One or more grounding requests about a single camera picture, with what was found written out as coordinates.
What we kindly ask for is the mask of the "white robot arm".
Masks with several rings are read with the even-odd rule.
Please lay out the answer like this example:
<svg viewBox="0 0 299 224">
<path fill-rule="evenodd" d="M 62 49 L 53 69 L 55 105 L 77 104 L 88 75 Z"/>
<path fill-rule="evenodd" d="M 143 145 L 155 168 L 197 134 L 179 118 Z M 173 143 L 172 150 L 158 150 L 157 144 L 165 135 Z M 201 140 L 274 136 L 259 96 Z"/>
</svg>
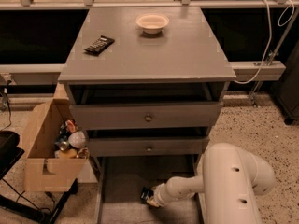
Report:
<svg viewBox="0 0 299 224">
<path fill-rule="evenodd" d="M 142 195 L 154 207 L 204 196 L 205 224 L 263 224 L 255 197 L 275 186 L 272 166 L 264 159 L 228 143 L 210 146 L 194 177 L 175 176 Z"/>
</svg>

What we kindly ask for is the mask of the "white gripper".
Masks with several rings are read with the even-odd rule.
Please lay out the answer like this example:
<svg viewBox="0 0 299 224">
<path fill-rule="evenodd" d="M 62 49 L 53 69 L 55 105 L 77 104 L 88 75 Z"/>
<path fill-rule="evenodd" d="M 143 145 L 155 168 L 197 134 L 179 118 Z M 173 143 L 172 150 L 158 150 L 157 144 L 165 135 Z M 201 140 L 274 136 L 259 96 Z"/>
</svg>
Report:
<svg viewBox="0 0 299 224">
<path fill-rule="evenodd" d="M 163 207 L 170 204 L 169 195 L 166 192 L 166 185 L 160 184 L 150 188 L 147 192 L 146 202 L 154 207 Z"/>
</svg>

